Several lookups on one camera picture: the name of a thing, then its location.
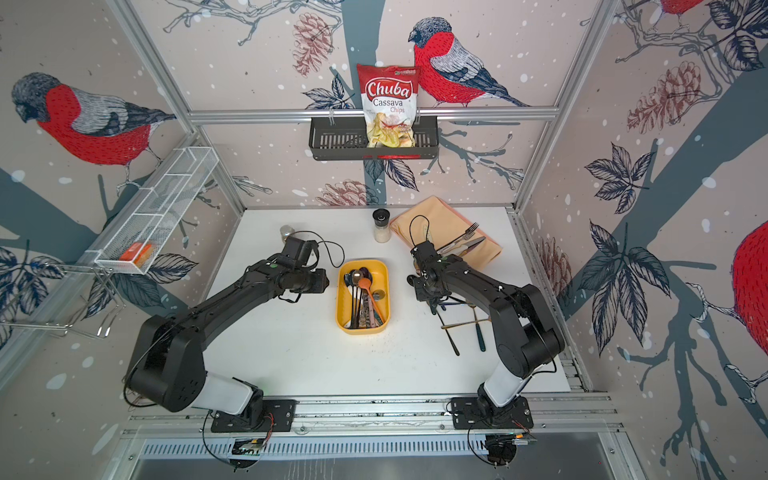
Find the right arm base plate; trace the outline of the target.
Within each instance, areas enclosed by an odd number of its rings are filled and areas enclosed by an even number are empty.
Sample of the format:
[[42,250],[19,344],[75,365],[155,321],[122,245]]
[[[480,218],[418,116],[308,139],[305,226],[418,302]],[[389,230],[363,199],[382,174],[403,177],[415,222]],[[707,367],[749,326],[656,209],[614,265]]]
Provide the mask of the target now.
[[528,400],[518,396],[503,407],[478,396],[453,397],[447,406],[456,430],[519,429],[534,427]]

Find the yellow plastic storage box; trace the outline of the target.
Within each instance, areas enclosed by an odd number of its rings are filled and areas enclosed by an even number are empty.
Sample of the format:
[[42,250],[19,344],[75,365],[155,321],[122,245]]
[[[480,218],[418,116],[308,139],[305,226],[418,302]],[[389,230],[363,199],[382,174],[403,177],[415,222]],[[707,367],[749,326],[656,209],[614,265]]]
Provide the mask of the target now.
[[[373,282],[371,283],[372,293],[375,290],[383,290],[386,294],[386,297],[383,300],[376,301],[378,308],[380,310],[380,313],[382,315],[382,318],[384,320],[384,324],[380,327],[364,329],[360,327],[360,321],[359,321],[358,329],[352,329],[352,328],[345,329],[344,328],[344,324],[346,323],[345,314],[348,312],[348,294],[344,284],[343,277],[345,273],[347,272],[351,273],[352,270],[355,270],[355,269],[359,270],[361,267],[367,267],[372,274],[372,277],[373,277]],[[367,297],[367,295],[361,288],[360,290],[361,290],[361,305],[362,305],[362,301],[365,297]],[[375,334],[385,329],[385,327],[388,325],[390,317],[391,317],[391,307],[390,307],[390,290],[389,290],[389,272],[388,272],[387,266],[382,261],[376,260],[376,259],[352,260],[344,263],[338,275],[336,318],[335,318],[337,326],[342,331],[348,334],[354,334],[354,335]]]

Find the purple spoon black handle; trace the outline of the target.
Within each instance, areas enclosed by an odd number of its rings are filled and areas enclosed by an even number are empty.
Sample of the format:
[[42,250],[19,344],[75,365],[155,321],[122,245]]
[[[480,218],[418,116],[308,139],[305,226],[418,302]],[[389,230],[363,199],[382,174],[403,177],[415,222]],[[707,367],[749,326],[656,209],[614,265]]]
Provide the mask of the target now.
[[358,277],[360,279],[367,279],[370,283],[373,282],[372,274],[371,274],[370,270],[367,267],[361,267],[358,270],[358,272],[359,272]]

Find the orange plastic spoon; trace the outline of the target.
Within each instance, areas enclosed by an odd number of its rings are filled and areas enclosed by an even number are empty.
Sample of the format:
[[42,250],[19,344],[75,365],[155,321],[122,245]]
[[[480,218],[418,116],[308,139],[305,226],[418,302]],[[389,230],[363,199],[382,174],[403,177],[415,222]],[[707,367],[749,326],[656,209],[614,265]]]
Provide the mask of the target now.
[[378,305],[376,303],[376,300],[373,296],[373,293],[371,291],[371,280],[363,277],[359,280],[358,286],[365,292],[367,295],[368,303],[369,303],[369,313],[370,313],[370,324],[372,327],[380,327],[384,324],[384,320],[382,318],[382,315],[380,313],[380,310],[378,308]]

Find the steel spoon patterned handle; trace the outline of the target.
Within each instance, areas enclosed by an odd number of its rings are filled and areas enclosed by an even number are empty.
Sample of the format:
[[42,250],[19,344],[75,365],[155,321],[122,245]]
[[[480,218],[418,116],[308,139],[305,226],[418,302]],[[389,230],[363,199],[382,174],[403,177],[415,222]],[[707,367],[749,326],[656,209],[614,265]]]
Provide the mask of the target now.
[[374,328],[377,326],[375,319],[375,313],[371,306],[371,300],[369,297],[365,297],[361,305],[360,313],[360,327],[364,329]]

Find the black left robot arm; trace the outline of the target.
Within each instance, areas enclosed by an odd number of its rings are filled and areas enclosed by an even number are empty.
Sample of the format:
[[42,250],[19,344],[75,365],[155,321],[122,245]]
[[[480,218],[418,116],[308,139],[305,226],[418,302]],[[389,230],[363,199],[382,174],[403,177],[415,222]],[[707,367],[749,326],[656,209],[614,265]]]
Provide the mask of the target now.
[[290,236],[283,249],[245,268],[228,287],[179,315],[154,315],[140,327],[123,387],[170,412],[206,409],[259,425],[264,393],[248,382],[210,373],[207,347],[256,307],[290,292],[321,294],[326,271],[310,262],[319,243]]

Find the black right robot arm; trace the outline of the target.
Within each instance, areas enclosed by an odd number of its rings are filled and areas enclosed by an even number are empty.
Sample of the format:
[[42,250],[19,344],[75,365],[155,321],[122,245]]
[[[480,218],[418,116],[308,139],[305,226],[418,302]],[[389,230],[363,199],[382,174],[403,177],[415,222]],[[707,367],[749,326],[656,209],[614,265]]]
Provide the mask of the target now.
[[439,316],[440,304],[451,296],[484,311],[491,320],[499,362],[477,393],[484,419],[496,420],[510,410],[526,384],[543,365],[551,364],[566,341],[542,292],[500,282],[457,255],[441,255],[424,241],[411,250],[418,273],[408,277],[416,299]]

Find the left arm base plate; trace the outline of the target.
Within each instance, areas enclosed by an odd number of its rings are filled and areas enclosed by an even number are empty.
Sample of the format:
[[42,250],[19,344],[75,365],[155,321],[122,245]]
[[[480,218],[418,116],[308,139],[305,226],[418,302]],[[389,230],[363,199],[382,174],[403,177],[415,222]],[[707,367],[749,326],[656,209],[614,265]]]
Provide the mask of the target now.
[[298,402],[294,399],[257,399],[239,415],[215,411],[213,433],[289,432]]

